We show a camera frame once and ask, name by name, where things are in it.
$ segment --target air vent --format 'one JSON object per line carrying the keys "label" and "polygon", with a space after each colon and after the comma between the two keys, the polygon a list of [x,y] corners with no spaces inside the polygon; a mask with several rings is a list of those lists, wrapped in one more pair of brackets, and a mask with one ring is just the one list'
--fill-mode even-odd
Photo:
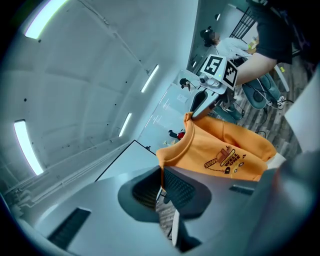
{"label": "air vent", "polygon": [[251,196],[255,191],[252,187],[233,185],[229,188],[231,191]]}
{"label": "air vent", "polygon": [[49,236],[48,240],[66,250],[90,214],[88,210],[75,209]]}

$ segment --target white shirt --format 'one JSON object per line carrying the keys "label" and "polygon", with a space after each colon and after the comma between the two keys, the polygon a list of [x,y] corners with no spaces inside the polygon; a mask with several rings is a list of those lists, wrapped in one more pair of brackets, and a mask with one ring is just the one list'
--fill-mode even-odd
{"label": "white shirt", "polygon": [[246,52],[246,50],[249,49],[248,45],[244,41],[236,38],[227,37],[222,39],[215,48],[218,55],[227,57],[229,60],[238,59],[239,57],[237,55],[246,58],[252,56]]}
{"label": "white shirt", "polygon": [[197,86],[199,87],[199,81],[193,80],[190,82],[190,91],[189,91],[188,87],[186,89],[190,92],[190,94],[193,94],[194,91],[196,91],[198,89]]}

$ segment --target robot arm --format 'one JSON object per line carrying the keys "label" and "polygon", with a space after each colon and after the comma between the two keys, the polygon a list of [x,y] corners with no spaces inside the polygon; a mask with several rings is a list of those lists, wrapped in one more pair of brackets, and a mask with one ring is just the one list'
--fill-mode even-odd
{"label": "robot arm", "polygon": [[190,109],[193,119],[202,118],[220,104],[227,109],[235,101],[238,70],[230,60],[211,54],[200,71],[200,86]]}

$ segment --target dark hair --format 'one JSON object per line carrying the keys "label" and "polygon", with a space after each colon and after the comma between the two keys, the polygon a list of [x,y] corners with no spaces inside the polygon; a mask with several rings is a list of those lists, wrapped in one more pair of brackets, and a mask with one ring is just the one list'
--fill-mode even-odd
{"label": "dark hair", "polygon": [[181,78],[179,84],[182,85],[181,88],[183,88],[184,85],[187,85],[187,82],[190,83],[190,81],[186,78]]}
{"label": "dark hair", "polygon": [[211,29],[211,26],[208,26],[207,29],[200,31],[200,36],[204,41],[205,47],[210,47],[214,45],[214,42],[212,41],[212,38],[215,38],[215,32]]}

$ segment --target orange t-shirt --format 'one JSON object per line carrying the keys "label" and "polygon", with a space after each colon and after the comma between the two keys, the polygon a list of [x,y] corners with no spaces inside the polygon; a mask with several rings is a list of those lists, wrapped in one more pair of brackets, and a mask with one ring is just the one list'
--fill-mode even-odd
{"label": "orange t-shirt", "polygon": [[209,116],[184,116],[185,135],[175,145],[156,152],[160,167],[175,166],[197,173],[258,181],[266,161],[276,153],[265,138],[241,126]]}

